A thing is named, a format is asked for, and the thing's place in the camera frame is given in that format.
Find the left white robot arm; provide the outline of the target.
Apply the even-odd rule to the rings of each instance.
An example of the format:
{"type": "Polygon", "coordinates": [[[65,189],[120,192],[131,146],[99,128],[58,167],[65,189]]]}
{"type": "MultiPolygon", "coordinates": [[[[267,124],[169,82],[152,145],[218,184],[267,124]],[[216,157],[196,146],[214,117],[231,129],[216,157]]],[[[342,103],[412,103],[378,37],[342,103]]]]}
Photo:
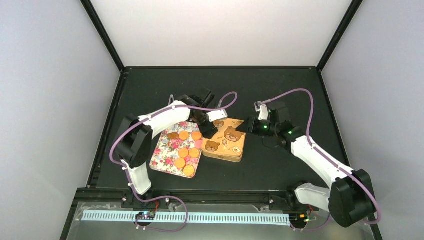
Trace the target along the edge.
{"type": "Polygon", "coordinates": [[[210,139],[218,132],[214,121],[224,119],[228,114],[222,107],[207,107],[213,98],[210,93],[204,98],[182,95],[147,115],[124,118],[110,149],[109,159],[123,168],[129,187],[137,195],[144,195],[152,186],[147,161],[152,157],[152,141],[158,134],[187,121],[197,124],[205,138],[210,139]]]}

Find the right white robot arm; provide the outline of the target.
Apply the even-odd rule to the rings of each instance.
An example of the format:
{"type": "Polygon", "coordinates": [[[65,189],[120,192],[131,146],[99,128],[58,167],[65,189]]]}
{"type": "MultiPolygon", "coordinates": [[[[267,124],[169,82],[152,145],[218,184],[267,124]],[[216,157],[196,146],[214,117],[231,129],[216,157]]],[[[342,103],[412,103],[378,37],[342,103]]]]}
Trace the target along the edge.
{"type": "Polygon", "coordinates": [[[293,210],[310,205],[324,210],[341,227],[351,225],[377,213],[370,175],[353,170],[328,154],[311,137],[288,119],[283,108],[269,108],[255,103],[258,116],[250,116],[236,128],[238,132],[274,137],[277,144],[307,164],[326,184],[299,183],[286,193],[285,204],[293,210]]]}

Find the white handled metal tongs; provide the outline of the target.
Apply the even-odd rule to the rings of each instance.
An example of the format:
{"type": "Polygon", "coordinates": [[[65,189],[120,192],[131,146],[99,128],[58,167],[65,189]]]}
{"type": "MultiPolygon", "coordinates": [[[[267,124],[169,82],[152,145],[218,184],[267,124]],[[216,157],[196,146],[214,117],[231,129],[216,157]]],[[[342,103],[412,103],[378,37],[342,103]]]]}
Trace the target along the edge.
{"type": "Polygon", "coordinates": [[[175,97],[173,94],[171,94],[168,99],[168,105],[171,106],[174,103],[174,101],[175,101],[175,97]]]}

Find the silver tin lid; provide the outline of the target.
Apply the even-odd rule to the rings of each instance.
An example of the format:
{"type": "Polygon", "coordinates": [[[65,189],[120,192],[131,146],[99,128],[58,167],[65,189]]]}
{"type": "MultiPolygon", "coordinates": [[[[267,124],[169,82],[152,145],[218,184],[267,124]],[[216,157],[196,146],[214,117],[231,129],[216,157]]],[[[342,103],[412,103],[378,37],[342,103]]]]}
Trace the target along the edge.
{"type": "Polygon", "coordinates": [[[218,129],[218,133],[212,139],[203,139],[202,152],[203,150],[222,150],[224,147],[239,147],[244,150],[246,134],[236,131],[236,128],[243,122],[243,120],[233,118],[214,121],[213,123],[218,129]]]}

